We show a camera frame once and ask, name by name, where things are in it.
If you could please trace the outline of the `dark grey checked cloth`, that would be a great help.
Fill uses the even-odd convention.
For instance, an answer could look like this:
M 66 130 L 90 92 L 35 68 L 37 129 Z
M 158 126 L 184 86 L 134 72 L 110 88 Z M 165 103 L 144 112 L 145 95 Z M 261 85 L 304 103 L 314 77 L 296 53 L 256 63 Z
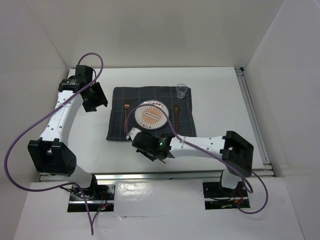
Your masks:
M 175 86 L 143 86 L 143 87 L 115 87 L 112 95 L 112 109 L 106 139 L 108 141 L 126 141 L 124 132 L 125 100 L 130 101 L 128 113 L 141 102 L 157 100 L 164 103 L 169 110 L 169 120 L 176 126 L 176 117 L 173 111 L 175 105 L 179 106 L 178 122 L 182 136 L 196 137 L 196 128 L 192 115 L 192 91 L 188 88 L 183 99 L 177 97 Z

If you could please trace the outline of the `copper fork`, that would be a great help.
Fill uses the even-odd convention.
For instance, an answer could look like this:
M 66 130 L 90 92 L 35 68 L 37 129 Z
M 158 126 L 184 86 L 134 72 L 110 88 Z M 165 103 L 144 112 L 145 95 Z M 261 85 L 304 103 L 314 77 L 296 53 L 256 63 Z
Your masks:
M 124 133 L 126 132 L 126 121 L 127 121 L 127 116 L 128 116 L 128 110 L 130 108 L 130 101 L 128 99 L 125 100 L 124 102 L 124 109 L 125 109 L 125 115 L 124 115 Z

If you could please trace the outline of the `patterned glass plate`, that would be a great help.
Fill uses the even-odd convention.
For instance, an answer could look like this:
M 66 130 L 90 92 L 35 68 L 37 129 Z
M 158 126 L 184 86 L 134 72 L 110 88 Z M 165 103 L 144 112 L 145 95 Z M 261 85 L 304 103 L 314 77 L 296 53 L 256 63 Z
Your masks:
M 164 127 L 169 117 L 168 107 L 158 100 L 146 100 L 139 104 L 139 108 L 135 110 L 134 119 L 136 123 L 146 130 L 157 130 Z

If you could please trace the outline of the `dark wooden spoon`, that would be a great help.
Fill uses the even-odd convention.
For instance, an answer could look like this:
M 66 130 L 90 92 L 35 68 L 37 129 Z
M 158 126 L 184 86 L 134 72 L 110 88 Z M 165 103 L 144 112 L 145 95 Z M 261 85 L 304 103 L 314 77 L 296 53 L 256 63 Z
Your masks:
M 178 132 L 179 131 L 179 106 L 178 105 L 174 105 L 173 106 L 173 112 L 175 115 L 175 129 Z

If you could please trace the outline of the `clear plastic cup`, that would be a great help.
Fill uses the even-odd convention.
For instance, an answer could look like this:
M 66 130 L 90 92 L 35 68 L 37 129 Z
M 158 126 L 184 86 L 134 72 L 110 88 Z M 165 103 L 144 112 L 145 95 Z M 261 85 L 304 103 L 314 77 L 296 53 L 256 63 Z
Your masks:
M 183 83 L 180 83 L 176 86 L 176 94 L 179 99 L 183 99 L 186 96 L 187 91 L 188 87 Z

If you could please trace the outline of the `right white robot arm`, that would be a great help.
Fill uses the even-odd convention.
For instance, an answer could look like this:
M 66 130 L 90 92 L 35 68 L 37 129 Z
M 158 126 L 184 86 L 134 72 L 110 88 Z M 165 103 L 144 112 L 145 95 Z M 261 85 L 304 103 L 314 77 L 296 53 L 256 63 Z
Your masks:
M 126 139 L 151 161 L 167 158 L 199 157 L 216 159 L 225 165 L 218 190 L 223 196 L 230 196 L 238 182 L 252 175 L 254 146 L 235 131 L 227 131 L 217 137 L 189 137 L 163 134 L 157 138 L 148 132 L 132 128 Z

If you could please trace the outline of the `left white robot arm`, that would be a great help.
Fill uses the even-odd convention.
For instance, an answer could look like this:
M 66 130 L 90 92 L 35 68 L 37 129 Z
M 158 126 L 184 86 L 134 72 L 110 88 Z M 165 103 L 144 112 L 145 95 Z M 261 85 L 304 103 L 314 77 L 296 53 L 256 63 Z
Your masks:
M 39 139 L 30 140 L 27 146 L 39 173 L 59 176 L 67 182 L 78 184 L 81 194 L 88 200 L 99 193 L 97 179 L 77 165 L 77 157 L 69 149 L 68 140 L 80 107 L 88 113 L 108 105 L 100 83 L 92 83 L 94 72 L 89 66 L 77 65 L 75 75 L 61 81 L 56 112 Z

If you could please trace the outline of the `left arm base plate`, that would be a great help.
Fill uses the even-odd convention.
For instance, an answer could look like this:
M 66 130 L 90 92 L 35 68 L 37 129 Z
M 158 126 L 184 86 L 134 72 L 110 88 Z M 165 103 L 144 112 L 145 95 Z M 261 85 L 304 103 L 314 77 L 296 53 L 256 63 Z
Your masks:
M 72 186 L 69 192 L 68 213 L 84 213 L 87 211 L 84 197 L 80 190 Z M 88 209 L 91 213 L 113 212 L 115 184 L 98 185 L 94 195 L 86 196 Z

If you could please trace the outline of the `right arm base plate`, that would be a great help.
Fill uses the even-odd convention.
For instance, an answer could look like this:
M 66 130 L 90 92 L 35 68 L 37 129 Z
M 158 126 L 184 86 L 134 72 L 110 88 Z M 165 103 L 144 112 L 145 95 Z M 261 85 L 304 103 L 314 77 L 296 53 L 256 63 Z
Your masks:
M 219 182 L 203 182 L 203 197 L 206 210 L 249 209 L 248 192 L 240 181 L 236 189 L 223 188 Z

